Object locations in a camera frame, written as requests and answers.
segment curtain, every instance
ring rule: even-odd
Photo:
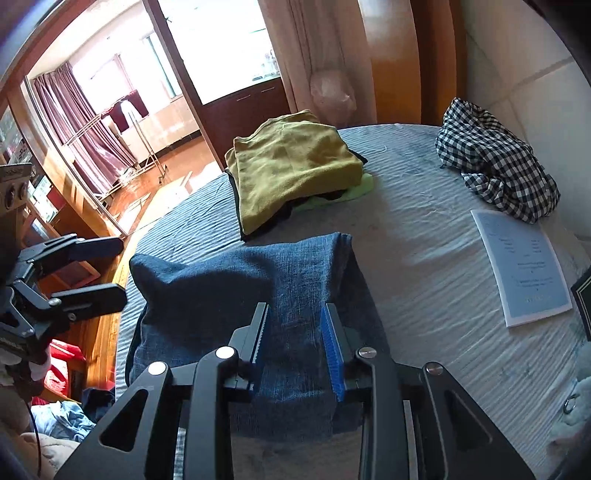
[[[258,0],[292,112],[336,127],[377,121],[358,0]]]
[[[37,77],[33,86],[62,144],[96,116],[74,78],[69,62]],[[128,167],[136,164],[133,155],[102,122],[82,135],[71,148],[76,170],[97,194],[107,192]]]

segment dark green book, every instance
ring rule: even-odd
[[[570,290],[573,292],[574,299],[583,319],[583,327],[587,334],[587,340],[591,342],[591,268],[577,280]]]

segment light blue plush toy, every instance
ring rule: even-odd
[[[577,384],[565,399],[563,412],[552,426],[550,439],[556,445],[571,446],[591,420],[591,342],[585,343],[577,357]]]

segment checkered cloth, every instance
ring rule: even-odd
[[[556,182],[544,172],[531,145],[473,103],[453,100],[435,148],[444,166],[462,172],[471,191],[519,220],[536,223],[560,200]]]

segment purple curtain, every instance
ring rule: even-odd
[[[68,61],[55,71],[37,77],[33,85],[62,144],[96,115],[74,78]],[[76,157],[76,170],[90,189],[99,194],[109,190],[125,169],[136,163],[102,122],[88,130],[71,147]]]

